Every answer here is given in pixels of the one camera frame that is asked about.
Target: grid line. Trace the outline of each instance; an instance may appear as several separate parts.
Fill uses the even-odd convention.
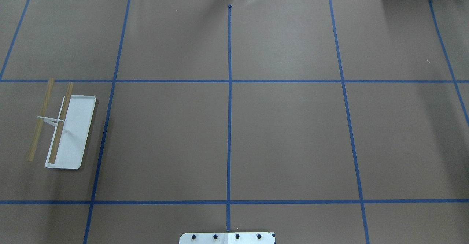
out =
[[[365,241],[366,241],[366,244],[370,244],[370,236],[368,234],[368,223],[366,221],[365,204],[363,202],[362,182],[360,180],[360,169],[358,167],[357,151],[355,149],[355,139],[353,136],[353,129],[352,129],[352,120],[350,119],[350,110],[348,107],[347,90],[345,89],[344,71],[342,69],[342,60],[340,58],[339,40],[337,37],[337,29],[335,27],[334,8],[333,8],[332,0],[329,0],[329,6],[330,6],[330,18],[332,20],[332,27],[334,31],[337,61],[339,64],[340,80],[342,83],[342,93],[344,95],[345,113],[347,114],[348,132],[350,134],[350,144],[352,146],[353,162],[355,165],[355,177],[357,178],[358,196],[360,197],[360,208],[362,210],[362,220],[363,220],[363,229],[365,231]]]
[[[99,156],[98,156],[97,164],[96,164],[96,173],[95,173],[95,177],[94,177],[91,202],[89,204],[88,218],[87,218],[87,221],[86,221],[86,228],[85,228],[85,234],[84,234],[84,237],[83,237],[83,244],[86,244],[87,241],[88,241],[89,226],[91,225],[91,219],[92,219],[92,215],[93,215],[93,208],[94,208],[94,202],[95,202],[95,197],[96,197],[96,189],[97,189],[97,181],[99,179],[99,171],[101,169],[101,161],[102,161],[102,158],[103,158],[104,144],[106,142],[107,127],[109,126],[109,117],[110,117],[110,114],[111,114],[112,99],[114,97],[114,89],[115,89],[115,86],[116,86],[117,72],[119,71],[119,62],[120,62],[120,59],[121,59],[122,44],[124,43],[124,35],[125,35],[125,27],[127,25],[127,17],[129,16],[129,7],[130,7],[130,0],[127,0],[127,7],[126,7],[126,10],[125,10],[125,16],[124,16],[124,24],[122,24],[121,40],[119,42],[119,50],[117,52],[116,66],[115,66],[115,69],[114,69],[114,78],[112,80],[111,93],[109,95],[109,103],[107,105],[106,120],[104,121],[104,130],[103,130],[103,136],[101,138],[101,147],[99,149]]]
[[[95,200],[94,204],[413,204],[413,203],[469,203],[469,199],[325,199],[325,200]],[[2,200],[0,204],[91,204],[80,200]]]
[[[5,57],[5,61],[3,62],[3,66],[1,68],[0,80],[3,78],[3,73],[5,72],[5,69],[7,68],[8,59],[10,58],[11,50],[13,50],[13,45],[15,45],[16,36],[18,36],[18,32],[20,31],[21,23],[23,22],[23,19],[25,18],[26,10],[28,9],[29,2],[30,0],[26,0],[25,8],[23,8],[20,21],[18,22],[15,33],[13,34],[13,38],[11,39],[11,43],[10,43],[10,47],[8,48],[7,56]]]
[[[454,88],[456,89],[456,93],[458,95],[459,102],[461,103],[462,112],[464,113],[464,117],[466,118],[466,123],[469,126],[468,113],[466,111],[466,107],[464,106],[464,101],[462,100],[461,92],[459,91],[458,83],[456,81],[456,77],[454,76],[453,68],[451,66],[451,62],[449,61],[449,57],[448,57],[448,53],[446,51],[446,47],[444,46],[443,39],[442,39],[441,34],[439,32],[437,18],[435,17],[435,12],[433,10],[433,1],[434,0],[428,0],[428,5],[430,7],[430,12],[432,13],[433,24],[435,25],[435,30],[436,30],[437,35],[438,35],[438,39],[439,39],[439,42],[440,42],[440,45],[441,45],[441,49],[443,50],[444,59],[446,60],[446,64],[448,65],[448,69],[449,69],[449,72],[451,74],[451,78],[453,79]]]
[[[0,82],[47,82],[47,79],[1,79]],[[56,79],[55,82],[117,83],[378,83],[378,84],[467,84],[469,80],[388,80],[388,79]]]
[[[228,4],[228,137],[226,142],[226,232],[230,232],[231,224],[231,4]]]

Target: wooden stick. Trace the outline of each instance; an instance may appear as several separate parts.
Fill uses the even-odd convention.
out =
[[[49,99],[52,94],[52,88],[54,87],[54,82],[55,80],[53,78],[49,78],[49,81],[47,82],[47,89],[45,90],[44,99],[42,100],[42,107],[41,107],[41,111],[39,112],[39,116],[44,117],[45,113],[47,112],[47,106],[49,105]],[[43,120],[41,118],[37,118],[36,128],[34,130],[34,136],[32,138],[30,150],[28,152],[28,157],[26,158],[26,160],[28,160],[29,162],[32,162],[32,160],[34,159],[34,154],[36,153],[37,144],[39,143],[39,136],[42,130],[42,122]]]
[[[62,105],[62,111],[60,112],[59,120],[65,120],[67,117],[67,110],[69,110],[70,99],[72,98],[73,83],[69,82],[67,92],[65,94],[65,100]],[[57,130],[55,131],[54,142],[52,143],[51,156],[49,157],[49,163],[55,163],[57,157],[57,150],[59,149],[60,138],[62,137],[64,122],[57,122]]]

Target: table surface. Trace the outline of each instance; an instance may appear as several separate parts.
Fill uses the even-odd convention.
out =
[[[467,244],[468,11],[0,0],[0,243]],[[49,117],[97,98],[78,170],[44,167],[48,125],[25,160],[49,77]]]

